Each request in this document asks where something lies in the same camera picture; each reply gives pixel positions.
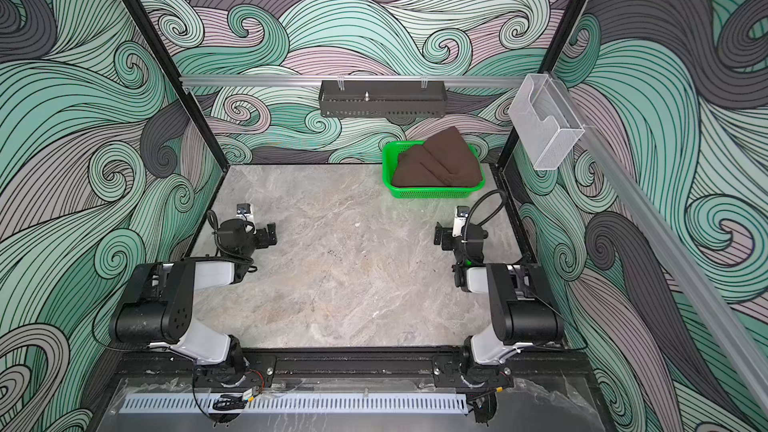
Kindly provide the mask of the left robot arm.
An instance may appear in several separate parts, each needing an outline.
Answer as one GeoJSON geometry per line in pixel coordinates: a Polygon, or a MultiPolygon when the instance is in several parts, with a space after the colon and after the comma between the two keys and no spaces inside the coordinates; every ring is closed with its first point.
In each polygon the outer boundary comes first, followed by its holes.
{"type": "Polygon", "coordinates": [[[249,366],[239,339],[200,322],[197,292],[241,283],[257,271],[252,255],[275,246],[276,225],[257,227],[248,215],[220,223],[208,213],[217,254],[136,266],[115,306],[109,335],[120,345],[167,349],[217,376],[224,387],[242,383],[249,366]]]}

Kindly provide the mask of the brown trousers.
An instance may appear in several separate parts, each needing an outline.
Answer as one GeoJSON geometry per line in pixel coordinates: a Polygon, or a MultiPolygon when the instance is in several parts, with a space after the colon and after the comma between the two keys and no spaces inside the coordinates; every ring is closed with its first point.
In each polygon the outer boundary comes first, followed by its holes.
{"type": "Polygon", "coordinates": [[[477,157],[459,130],[450,127],[401,152],[391,183],[399,188],[471,188],[482,179],[477,157]]]}

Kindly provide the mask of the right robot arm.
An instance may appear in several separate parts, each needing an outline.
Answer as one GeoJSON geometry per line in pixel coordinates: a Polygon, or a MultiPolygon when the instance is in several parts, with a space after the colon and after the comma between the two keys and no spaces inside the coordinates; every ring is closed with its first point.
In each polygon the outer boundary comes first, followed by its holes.
{"type": "Polygon", "coordinates": [[[465,340],[466,361],[496,366],[528,349],[543,350],[561,341],[565,321],[555,306],[536,290],[538,266],[533,263],[484,263],[488,232],[468,224],[462,228],[435,225],[434,244],[454,255],[454,284],[488,298],[490,324],[465,340]]]}

